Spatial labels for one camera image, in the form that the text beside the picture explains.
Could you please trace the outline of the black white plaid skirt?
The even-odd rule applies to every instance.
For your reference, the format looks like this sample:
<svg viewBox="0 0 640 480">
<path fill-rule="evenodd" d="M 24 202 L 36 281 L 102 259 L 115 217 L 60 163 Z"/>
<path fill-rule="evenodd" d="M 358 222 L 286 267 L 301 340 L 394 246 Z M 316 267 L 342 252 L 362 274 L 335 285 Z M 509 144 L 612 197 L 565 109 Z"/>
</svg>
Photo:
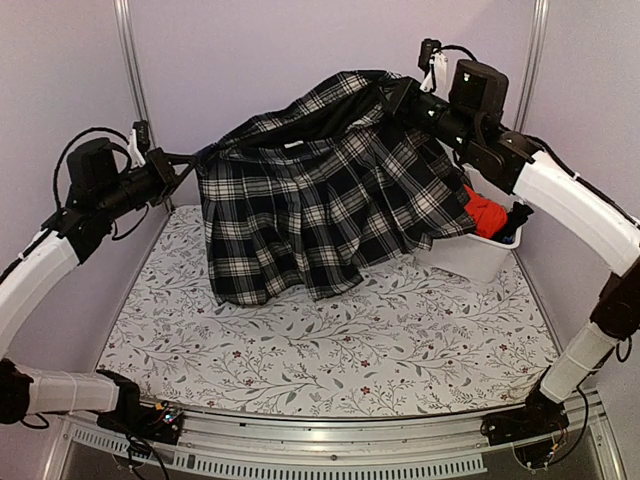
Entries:
<svg viewBox="0 0 640 480">
<path fill-rule="evenodd" d="M 262 305 L 295 285 L 329 298 L 358 285 L 365 267 L 474 230 L 440 143 L 386 110 L 406 82 L 343 71 L 199 151 L 217 301 Z"/>
</svg>

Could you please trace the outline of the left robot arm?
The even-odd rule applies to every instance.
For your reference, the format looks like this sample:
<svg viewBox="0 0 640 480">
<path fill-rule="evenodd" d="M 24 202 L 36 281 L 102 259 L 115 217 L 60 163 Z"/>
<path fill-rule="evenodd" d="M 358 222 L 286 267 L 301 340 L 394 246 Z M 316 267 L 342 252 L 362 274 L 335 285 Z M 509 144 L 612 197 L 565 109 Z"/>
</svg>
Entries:
<svg viewBox="0 0 640 480">
<path fill-rule="evenodd" d="M 29 245 L 1 275 L 1 349 L 49 292 L 82 265 L 132 211 L 164 202 L 195 167 L 193 155 L 150 150 L 130 139 L 117 145 L 105 137 L 65 150 L 70 187 L 65 200 Z M 103 427 L 128 434 L 148 426 L 140 389 L 112 372 L 70 373 L 20 366 L 1 359 L 1 421 L 21 423 L 29 415 L 88 411 Z"/>
</svg>

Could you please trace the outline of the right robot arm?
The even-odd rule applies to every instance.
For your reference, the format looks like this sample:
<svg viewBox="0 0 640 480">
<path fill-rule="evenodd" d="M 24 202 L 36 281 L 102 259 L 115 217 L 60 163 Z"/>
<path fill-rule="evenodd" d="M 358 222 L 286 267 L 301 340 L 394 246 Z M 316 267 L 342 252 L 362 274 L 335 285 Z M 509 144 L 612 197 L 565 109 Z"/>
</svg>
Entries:
<svg viewBox="0 0 640 480">
<path fill-rule="evenodd" d="M 639 328 L 639 222 L 569 171 L 541 140 L 502 126 L 508 78 L 463 59 L 441 99 L 418 81 L 400 79 L 388 109 L 399 120 L 451 147 L 489 183 L 546 212 L 595 251 L 611 275 L 588 324 L 542 375 L 517 415 L 517 427 L 537 436 L 566 400 Z"/>
</svg>

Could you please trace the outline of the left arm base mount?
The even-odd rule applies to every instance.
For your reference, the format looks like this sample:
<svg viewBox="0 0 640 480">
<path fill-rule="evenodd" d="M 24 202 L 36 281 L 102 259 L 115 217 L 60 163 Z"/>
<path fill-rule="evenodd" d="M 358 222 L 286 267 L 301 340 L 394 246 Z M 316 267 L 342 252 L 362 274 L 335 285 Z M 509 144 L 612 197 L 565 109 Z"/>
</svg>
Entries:
<svg viewBox="0 0 640 480">
<path fill-rule="evenodd" d="M 177 445 L 184 424 L 183 411 L 167 401 L 156 406 L 140 402 L 140 388 L 132 380 L 104 369 L 97 370 L 118 388 L 115 409 L 101 412 L 97 425 L 113 432 L 167 445 Z"/>
</svg>

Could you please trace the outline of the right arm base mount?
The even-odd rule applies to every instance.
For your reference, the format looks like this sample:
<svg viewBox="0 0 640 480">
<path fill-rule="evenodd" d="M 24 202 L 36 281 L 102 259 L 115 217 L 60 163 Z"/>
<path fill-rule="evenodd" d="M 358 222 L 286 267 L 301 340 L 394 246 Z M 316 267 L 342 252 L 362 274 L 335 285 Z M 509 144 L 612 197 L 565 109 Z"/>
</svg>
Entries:
<svg viewBox="0 0 640 480">
<path fill-rule="evenodd" d="M 491 446 L 560 432 L 569 426 L 563 403 L 555 403 L 535 388 L 523 406 L 482 418 L 480 433 Z"/>
</svg>

